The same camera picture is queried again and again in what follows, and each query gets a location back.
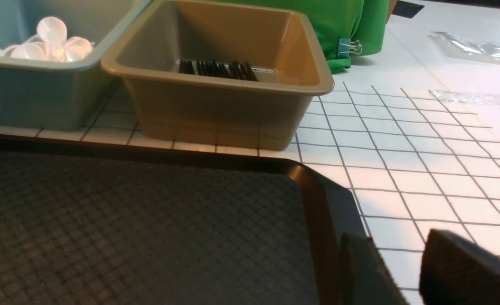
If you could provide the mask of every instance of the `black object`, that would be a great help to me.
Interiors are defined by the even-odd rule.
[[[431,230],[420,293],[427,305],[500,304],[500,258],[452,232]]]
[[[408,305],[371,238],[345,233],[340,242],[340,305]]]
[[[464,4],[467,6],[486,6],[490,8],[500,8],[500,0],[428,0],[428,1]]]
[[[294,161],[0,136],[0,303],[337,305],[350,231]]]
[[[244,64],[239,64],[237,61],[233,61],[228,64],[228,68],[225,64],[219,64],[215,60],[209,61],[196,61],[195,66],[197,67],[197,74],[209,77],[221,77],[221,78],[231,78],[249,81],[258,81],[254,70],[248,62]],[[181,60],[178,73],[184,73],[187,75],[195,75],[195,69],[193,68],[193,62],[191,60]]]
[[[395,5],[395,8],[393,8],[392,14],[396,15],[396,16],[412,19],[423,8],[424,8],[424,6],[421,6],[419,4],[404,2],[404,1],[399,0],[397,2],[397,4]]]

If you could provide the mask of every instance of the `bin rim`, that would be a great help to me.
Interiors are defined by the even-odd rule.
[[[75,62],[50,62],[41,60],[29,60],[20,58],[7,58],[0,56],[0,68],[50,71],[50,72],[78,72],[93,68],[99,64],[105,52],[116,41],[120,33],[123,33],[135,19],[149,6],[153,0],[133,0],[134,6],[128,13],[109,31],[99,44],[83,60]]]
[[[261,83],[254,81],[243,81],[236,79],[225,79],[215,77],[203,77],[202,75],[181,75],[176,72],[168,71],[154,71],[145,68],[128,67],[118,63],[118,57],[125,50],[127,44],[132,40],[141,28],[147,23],[149,18],[153,15],[155,10],[162,6],[165,2],[194,2],[203,3],[203,0],[155,0],[152,2],[143,13],[137,17],[126,31],[118,37],[118,39],[107,50],[101,59],[101,67],[107,73],[122,78],[139,79],[147,81],[162,81],[165,83],[183,83],[185,85],[200,85],[201,87],[218,87],[223,89],[247,89],[252,92],[266,92],[277,94],[292,94],[292,95],[324,95],[333,91],[334,81],[331,75],[323,50],[315,33],[309,33],[308,29],[313,29],[310,20],[305,14],[292,10],[284,10],[279,8],[266,8],[261,6],[248,6],[243,4],[231,3],[218,3],[207,2],[207,4],[215,6],[238,6],[244,8],[251,8],[254,10],[273,10],[279,12],[287,12],[291,15],[296,15],[303,24],[303,29],[312,52],[312,58],[315,60],[316,67],[318,68],[320,82],[314,86],[299,86],[299,85],[284,85],[278,83]]]

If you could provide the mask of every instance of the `tray rim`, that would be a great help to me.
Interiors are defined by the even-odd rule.
[[[321,304],[335,303],[340,237],[346,232],[365,233],[351,191],[294,160],[12,135],[0,135],[0,151],[287,176],[301,190],[312,266]],[[205,166],[199,166],[199,162],[204,162]],[[326,222],[311,221],[312,218],[323,217],[327,219]]]

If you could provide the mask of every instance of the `textured tray surface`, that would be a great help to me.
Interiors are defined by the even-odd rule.
[[[283,175],[0,151],[0,303],[319,303]]]

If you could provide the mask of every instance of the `blue plastic bin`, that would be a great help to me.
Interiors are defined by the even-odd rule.
[[[150,1],[0,0],[0,49],[27,40],[47,16],[62,19],[68,37],[96,43],[78,62],[0,57],[0,125],[65,131],[83,127],[113,81],[101,69],[101,57]]]

